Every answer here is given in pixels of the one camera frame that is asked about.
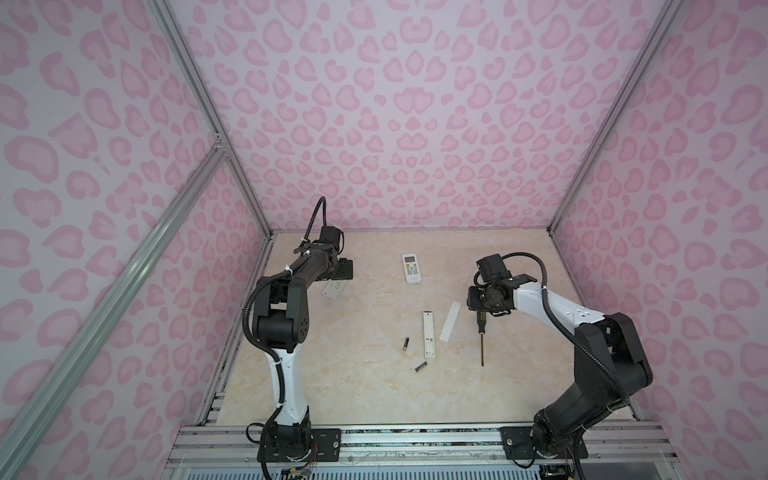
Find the black handled screwdriver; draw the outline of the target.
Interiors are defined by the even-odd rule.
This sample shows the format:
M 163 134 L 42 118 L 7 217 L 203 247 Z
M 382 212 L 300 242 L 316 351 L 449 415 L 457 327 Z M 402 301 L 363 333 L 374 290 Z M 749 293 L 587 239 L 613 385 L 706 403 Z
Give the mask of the black handled screwdriver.
M 478 327 L 478 334 L 480 338 L 480 360 L 481 366 L 485 366 L 485 354 L 484 354 L 484 337 L 486 333 L 487 318 L 486 313 L 478 311 L 476 313 L 476 323 Z

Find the white battery cover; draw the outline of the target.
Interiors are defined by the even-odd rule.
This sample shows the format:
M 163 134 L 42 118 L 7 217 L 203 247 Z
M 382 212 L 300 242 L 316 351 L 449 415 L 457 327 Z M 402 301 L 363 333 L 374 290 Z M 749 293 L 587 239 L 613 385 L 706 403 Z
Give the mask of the white battery cover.
M 443 327 L 439 336 L 439 339 L 441 341 L 448 342 L 450 340 L 451 334 L 455 327 L 460 311 L 461 311 L 461 304 L 458 301 L 453 301 L 449 308 L 448 314 L 446 315 L 446 318 L 443 323 Z

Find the slim white remote control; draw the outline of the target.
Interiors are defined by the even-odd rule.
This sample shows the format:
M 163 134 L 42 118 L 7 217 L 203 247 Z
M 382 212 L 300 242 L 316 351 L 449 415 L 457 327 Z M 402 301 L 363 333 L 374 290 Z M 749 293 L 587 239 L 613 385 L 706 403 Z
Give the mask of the slim white remote control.
M 434 359 L 436 357 L 434 314 L 432 311 L 422 312 L 424 357 Z

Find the white remote angled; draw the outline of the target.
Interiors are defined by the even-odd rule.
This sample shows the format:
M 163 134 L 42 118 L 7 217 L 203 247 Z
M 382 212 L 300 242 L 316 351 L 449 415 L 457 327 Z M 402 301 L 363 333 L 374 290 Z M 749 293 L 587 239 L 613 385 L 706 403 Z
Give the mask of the white remote angled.
M 346 284 L 346 280 L 329 280 L 322 290 L 322 295 L 328 299 L 338 299 Z

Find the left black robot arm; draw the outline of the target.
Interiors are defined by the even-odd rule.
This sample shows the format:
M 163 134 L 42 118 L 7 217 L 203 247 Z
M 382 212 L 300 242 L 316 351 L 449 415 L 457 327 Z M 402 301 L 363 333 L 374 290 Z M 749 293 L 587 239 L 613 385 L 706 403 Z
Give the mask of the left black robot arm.
M 308 290 L 317 281 L 350 280 L 353 262 L 343 258 L 344 233 L 323 226 L 314 241 L 303 240 L 297 258 L 261 278 L 241 315 L 245 339 L 266 357 L 274 411 L 264 422 L 264 445 L 299 458 L 311 448 L 311 420 L 300 369 L 310 327 Z

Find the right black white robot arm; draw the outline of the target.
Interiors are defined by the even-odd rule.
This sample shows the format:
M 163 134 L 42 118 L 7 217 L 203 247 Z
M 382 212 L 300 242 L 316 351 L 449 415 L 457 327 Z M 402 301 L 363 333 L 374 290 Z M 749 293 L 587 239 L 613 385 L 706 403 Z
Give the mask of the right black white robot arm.
M 467 307 L 476 315 L 480 334 L 486 332 L 488 317 L 514 311 L 554 328 L 574 348 L 573 382 L 536 413 L 526 433 L 503 433 L 506 456 L 519 466 L 531 466 L 538 458 L 580 461 L 584 433 L 652 383 L 650 362 L 627 315 L 602 313 L 551 292 L 544 262 L 531 253 L 524 256 L 539 266 L 539 277 L 512 274 L 505 255 L 478 260 Z

